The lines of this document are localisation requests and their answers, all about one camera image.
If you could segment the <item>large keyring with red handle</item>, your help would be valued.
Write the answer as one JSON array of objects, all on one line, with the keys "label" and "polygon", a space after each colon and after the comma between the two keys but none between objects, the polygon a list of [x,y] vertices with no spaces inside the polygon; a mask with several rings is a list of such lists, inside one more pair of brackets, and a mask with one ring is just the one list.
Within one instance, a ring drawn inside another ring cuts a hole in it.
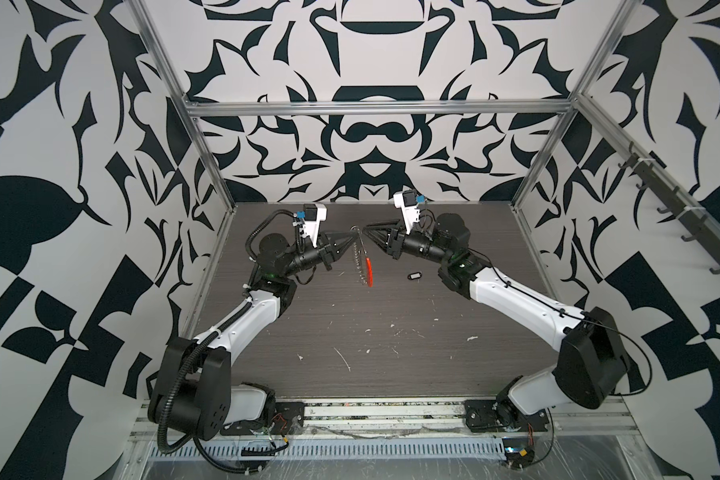
[{"label": "large keyring with red handle", "polygon": [[355,235],[353,243],[354,261],[360,276],[361,283],[369,288],[373,287],[373,268],[371,259],[363,243],[362,229],[352,226],[351,232]]}]

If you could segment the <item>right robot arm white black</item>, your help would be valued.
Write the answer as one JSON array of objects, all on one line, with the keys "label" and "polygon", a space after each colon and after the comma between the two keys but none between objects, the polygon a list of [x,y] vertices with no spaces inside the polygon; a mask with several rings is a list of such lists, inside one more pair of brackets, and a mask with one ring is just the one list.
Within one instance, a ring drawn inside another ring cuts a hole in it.
[{"label": "right robot arm white black", "polygon": [[610,313],[565,305],[511,279],[470,247],[471,232],[461,216],[438,216],[429,233],[401,221],[369,224],[363,232],[394,259],[409,254],[436,263],[449,290],[502,313],[557,352],[553,366],[516,378],[496,396],[492,409],[498,427],[516,429],[522,421],[563,404],[595,410],[629,372],[622,336]]}]

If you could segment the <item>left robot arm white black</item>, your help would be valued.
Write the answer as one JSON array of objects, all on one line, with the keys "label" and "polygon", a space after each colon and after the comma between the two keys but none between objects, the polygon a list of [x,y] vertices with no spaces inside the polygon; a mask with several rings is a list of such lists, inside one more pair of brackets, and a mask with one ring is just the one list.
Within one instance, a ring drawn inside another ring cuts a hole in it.
[{"label": "left robot arm white black", "polygon": [[194,439],[210,440],[236,423],[255,429],[267,425],[273,415],[272,392],[253,384],[233,385],[231,367],[291,305],[296,275],[331,266],[358,238],[349,231],[323,233],[315,244],[290,244],[277,233],[261,240],[243,301],[209,330],[191,339],[178,337],[166,347],[148,408],[161,452],[172,453]]}]

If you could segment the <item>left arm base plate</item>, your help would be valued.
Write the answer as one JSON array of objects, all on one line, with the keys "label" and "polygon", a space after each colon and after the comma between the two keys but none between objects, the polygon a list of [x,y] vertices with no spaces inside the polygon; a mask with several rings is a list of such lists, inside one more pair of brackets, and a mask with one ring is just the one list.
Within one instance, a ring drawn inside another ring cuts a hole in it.
[{"label": "left arm base plate", "polygon": [[269,402],[257,419],[241,420],[225,425],[220,434],[222,436],[243,436],[267,433],[274,436],[287,436],[302,429],[305,409],[306,404],[301,401]]}]

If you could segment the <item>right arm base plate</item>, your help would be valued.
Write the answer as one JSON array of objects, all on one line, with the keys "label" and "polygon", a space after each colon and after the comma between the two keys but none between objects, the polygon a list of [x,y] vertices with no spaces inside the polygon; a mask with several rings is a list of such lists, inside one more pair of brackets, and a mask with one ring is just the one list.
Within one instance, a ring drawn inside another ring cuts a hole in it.
[{"label": "right arm base plate", "polygon": [[468,399],[463,405],[465,425],[472,433],[546,432],[550,424],[545,411],[525,415],[509,400]]}]

